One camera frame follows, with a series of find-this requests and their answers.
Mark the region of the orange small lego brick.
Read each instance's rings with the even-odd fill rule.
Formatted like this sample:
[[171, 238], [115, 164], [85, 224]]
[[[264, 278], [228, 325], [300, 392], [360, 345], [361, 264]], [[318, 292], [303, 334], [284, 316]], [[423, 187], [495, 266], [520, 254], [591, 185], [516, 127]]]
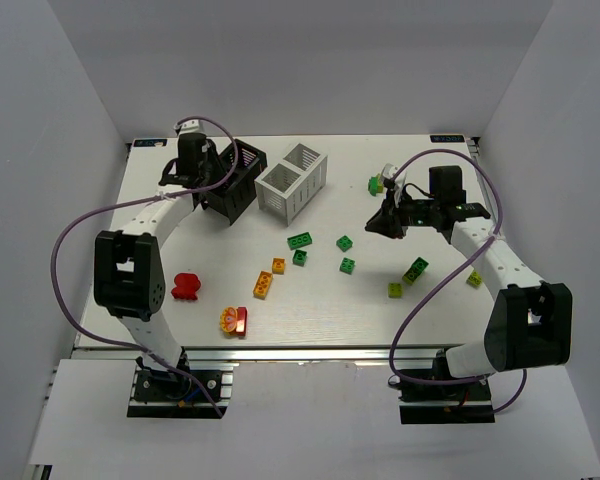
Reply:
[[282, 275], [285, 272], [286, 262], [284, 258], [274, 257], [272, 260], [272, 273]]

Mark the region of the red curved lego brick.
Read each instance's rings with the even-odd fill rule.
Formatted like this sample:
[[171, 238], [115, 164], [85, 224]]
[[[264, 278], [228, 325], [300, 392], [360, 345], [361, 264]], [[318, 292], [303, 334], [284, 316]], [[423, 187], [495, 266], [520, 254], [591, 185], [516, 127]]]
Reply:
[[200, 288], [201, 282], [196, 274], [178, 273], [174, 277], [174, 287], [171, 289], [171, 295], [176, 300], [196, 301]]

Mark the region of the orange long lego brick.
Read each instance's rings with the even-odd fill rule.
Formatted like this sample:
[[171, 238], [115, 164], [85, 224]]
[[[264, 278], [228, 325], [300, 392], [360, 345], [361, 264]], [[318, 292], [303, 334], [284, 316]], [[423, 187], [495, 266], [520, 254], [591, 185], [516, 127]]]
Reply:
[[253, 296], [260, 300], [265, 300], [273, 281], [273, 274], [267, 271], [261, 271], [253, 288]]

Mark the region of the yellow butterfly lego brick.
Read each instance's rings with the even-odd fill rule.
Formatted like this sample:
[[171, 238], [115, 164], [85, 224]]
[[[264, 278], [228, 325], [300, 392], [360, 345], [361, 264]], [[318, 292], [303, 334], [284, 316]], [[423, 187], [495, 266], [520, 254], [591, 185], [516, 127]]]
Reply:
[[226, 307], [220, 315], [220, 328], [223, 332], [231, 334], [237, 328], [237, 309], [235, 307]]

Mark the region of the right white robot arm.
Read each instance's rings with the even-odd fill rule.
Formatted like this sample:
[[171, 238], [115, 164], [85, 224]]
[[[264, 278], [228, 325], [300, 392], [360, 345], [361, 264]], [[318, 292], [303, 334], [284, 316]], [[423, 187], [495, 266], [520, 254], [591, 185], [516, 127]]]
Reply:
[[434, 379], [454, 385], [495, 373], [560, 365], [570, 356], [573, 297], [527, 267], [496, 232], [485, 207], [469, 203], [458, 166], [429, 170], [429, 196], [414, 199], [405, 177], [388, 164], [386, 197], [368, 232], [401, 239], [410, 227], [431, 227], [481, 276], [494, 305], [482, 339], [451, 347], [432, 365]]

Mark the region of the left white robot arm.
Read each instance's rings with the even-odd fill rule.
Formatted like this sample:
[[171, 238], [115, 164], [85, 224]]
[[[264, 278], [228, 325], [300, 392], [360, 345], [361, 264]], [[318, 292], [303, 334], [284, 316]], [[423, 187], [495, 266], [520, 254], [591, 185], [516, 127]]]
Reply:
[[117, 318], [134, 342], [147, 348], [140, 368], [154, 379], [174, 382], [183, 348], [175, 340], [161, 311], [166, 282], [160, 249], [176, 226], [197, 206], [194, 194], [171, 193], [211, 183], [205, 163], [213, 143], [202, 133], [178, 137], [178, 155], [165, 166], [160, 195], [122, 229], [102, 231], [95, 240], [94, 299]]

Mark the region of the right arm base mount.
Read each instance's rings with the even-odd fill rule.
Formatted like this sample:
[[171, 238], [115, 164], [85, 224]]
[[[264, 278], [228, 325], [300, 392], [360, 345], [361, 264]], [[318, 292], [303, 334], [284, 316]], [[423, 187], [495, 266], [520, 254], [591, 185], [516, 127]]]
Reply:
[[485, 424], [495, 421], [487, 380], [456, 381], [451, 377], [446, 348], [421, 364], [406, 349], [389, 354], [388, 386], [398, 392], [403, 425]]

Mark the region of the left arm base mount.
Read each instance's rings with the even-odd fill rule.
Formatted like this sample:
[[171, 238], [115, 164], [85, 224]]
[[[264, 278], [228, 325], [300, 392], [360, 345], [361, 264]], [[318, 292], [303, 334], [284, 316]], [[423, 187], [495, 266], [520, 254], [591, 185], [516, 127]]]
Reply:
[[[233, 367], [202, 365], [190, 373], [205, 387], [219, 411], [228, 408], [233, 387]], [[221, 416], [200, 387], [188, 378], [164, 372], [162, 377], [135, 367], [126, 415], [141, 419], [213, 419]]]

